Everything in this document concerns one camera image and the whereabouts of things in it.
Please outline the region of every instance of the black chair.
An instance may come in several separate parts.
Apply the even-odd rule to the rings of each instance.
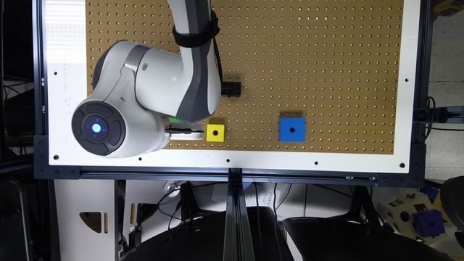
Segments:
[[[319,217],[283,221],[304,260],[452,261],[441,252],[378,225]]]
[[[181,190],[182,222],[130,250],[121,258],[122,261],[223,260],[226,213],[201,210],[190,185],[183,186],[186,187]],[[293,260],[281,230],[276,229],[276,218],[271,208],[259,207],[259,222],[256,207],[246,210],[255,259],[280,260],[280,247],[282,260]]]

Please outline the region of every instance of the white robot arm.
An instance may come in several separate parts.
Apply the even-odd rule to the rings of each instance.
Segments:
[[[169,2],[181,55],[120,41],[100,57],[94,92],[72,117],[74,136],[88,152],[103,157],[153,152],[173,133],[202,132],[177,128],[167,116],[195,123],[216,110],[221,76],[214,36],[219,29],[210,1]]]

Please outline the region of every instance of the pegboard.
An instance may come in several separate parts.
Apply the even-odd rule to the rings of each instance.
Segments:
[[[224,80],[242,82],[204,123],[223,143],[167,149],[393,154],[403,0],[212,1]],[[118,40],[179,52],[166,1],[86,0],[88,92]],[[281,117],[304,117],[306,141],[278,140]]]

